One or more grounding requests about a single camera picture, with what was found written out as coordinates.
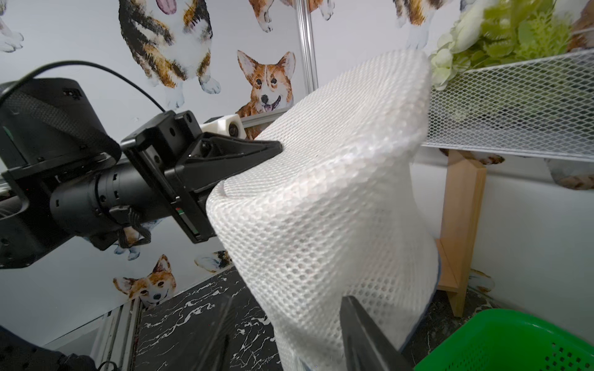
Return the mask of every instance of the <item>corgi illustration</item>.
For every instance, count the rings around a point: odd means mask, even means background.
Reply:
[[[207,256],[199,256],[194,259],[194,263],[208,272],[218,273],[229,264],[233,263],[233,261],[226,250],[221,250],[215,251]]]
[[[450,154],[450,150],[447,148],[440,148],[441,153],[445,154],[446,156]],[[499,156],[495,153],[489,154],[477,154],[476,152],[471,152],[472,155],[483,165],[497,165],[505,161],[504,157]]]
[[[161,255],[153,272],[144,278],[114,278],[115,287],[130,299],[139,297],[146,307],[154,307],[173,296],[175,278],[167,256]]]
[[[468,278],[468,286],[474,288],[475,290],[479,290],[483,294],[486,294],[495,288],[495,281],[490,275],[486,275],[481,271],[471,269]]]
[[[583,8],[580,19],[573,24],[572,34],[568,52],[594,47],[594,0],[590,0]]]
[[[142,226],[149,231],[152,230],[157,226],[157,224],[161,223],[163,219],[148,221],[143,223]],[[122,246],[119,245],[119,242],[116,242],[114,245],[117,245],[117,248],[113,251],[114,254],[122,255],[124,252],[128,251],[128,260],[134,260],[140,256],[140,246],[136,245],[136,243],[142,238],[140,232],[132,227],[125,227],[124,233],[126,234],[126,241],[130,248],[124,249]]]
[[[396,5],[396,26],[401,28],[408,20],[411,25],[406,42],[407,49],[423,49],[429,39],[429,27],[435,11],[452,0],[393,0]],[[461,0],[461,8],[473,1]]]
[[[8,0],[0,0],[0,17],[4,15]],[[10,28],[0,18],[0,50],[6,53],[11,53],[17,49],[21,49],[24,40],[23,35],[18,32],[12,32]]]
[[[206,93],[220,92],[210,76],[213,31],[205,0],[119,0],[119,22],[151,85],[165,85],[169,109],[184,104],[187,79],[197,76]]]
[[[281,1],[288,7],[293,6],[293,0]],[[273,2],[274,0],[249,0],[249,3],[254,9],[258,24],[264,32],[272,31],[272,26],[270,25],[272,20],[270,19],[270,14],[268,14],[268,9],[270,9]],[[325,20],[329,20],[332,14],[334,14],[334,0],[309,0],[308,5],[310,13],[319,8]]]
[[[237,51],[237,59],[245,78],[252,85],[251,100],[237,111],[239,117],[293,105],[290,80],[295,70],[293,52],[286,52],[278,63],[273,65],[259,64],[241,50]]]
[[[594,163],[547,158],[545,163],[553,181],[575,191],[594,189]]]

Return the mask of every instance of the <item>metal mesh shelf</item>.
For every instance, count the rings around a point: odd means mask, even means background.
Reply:
[[[425,145],[594,161],[594,49],[459,75],[432,92]]]

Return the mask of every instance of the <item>floor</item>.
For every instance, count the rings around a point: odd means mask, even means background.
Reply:
[[[213,326],[222,323],[221,310],[232,298],[229,360],[231,370],[282,371],[274,332],[264,311],[232,267],[211,279],[149,309],[141,317],[135,350],[135,371],[194,369],[212,343]],[[464,316],[455,318],[447,294],[436,292],[427,314],[403,350],[411,365],[417,365],[476,313],[493,305],[480,294],[468,291]]]
[[[437,291],[429,309],[415,334],[410,339],[402,354],[406,360],[416,366],[423,358],[440,345],[448,336],[468,322],[472,316],[485,309],[497,307],[485,296],[474,291],[466,292],[466,304],[462,318],[452,314],[450,302],[445,291]]]

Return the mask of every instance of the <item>green plastic basket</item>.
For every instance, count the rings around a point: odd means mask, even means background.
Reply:
[[[594,347],[536,317],[507,309],[474,316],[415,371],[594,371]]]

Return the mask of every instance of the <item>corgi paw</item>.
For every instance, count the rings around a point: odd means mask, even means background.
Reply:
[[[497,165],[504,162],[505,159],[498,154],[492,154],[487,158],[480,158],[479,162],[483,165]]]
[[[155,77],[150,77],[148,84],[151,85],[152,87],[155,87],[157,85],[159,85],[159,79],[155,78]]]
[[[183,106],[185,103],[184,100],[184,92],[182,91],[181,87],[177,88],[168,88],[166,97],[165,97],[165,105],[170,110],[175,110]]]
[[[594,175],[567,176],[555,179],[555,183],[567,189],[587,191],[588,189],[594,189]]]
[[[17,49],[21,49],[23,47],[21,42],[23,40],[23,35],[18,32],[14,32],[10,34],[10,36],[0,33],[0,50],[6,53],[11,53]]]
[[[221,261],[210,256],[199,256],[194,259],[194,263],[210,273],[217,273],[220,270]]]
[[[138,246],[132,246],[130,248],[130,254],[128,255],[128,260],[134,260],[140,256],[140,249]]]
[[[329,20],[334,14],[334,1],[327,0],[326,4],[320,6],[320,11],[322,12],[322,17],[324,17],[325,20]]]
[[[404,26],[405,23],[406,23],[405,17],[396,17],[396,27],[402,28],[402,26]]]
[[[258,22],[258,24],[260,24],[260,28],[262,29],[262,31],[264,31],[264,32],[271,32],[272,31],[272,26],[269,25],[266,21],[264,21],[264,22]]]
[[[209,94],[219,94],[221,92],[221,85],[214,78],[209,78],[206,82],[200,82],[202,90]]]
[[[428,27],[412,26],[409,33],[409,38],[406,42],[406,49],[420,50],[427,45],[429,39]]]

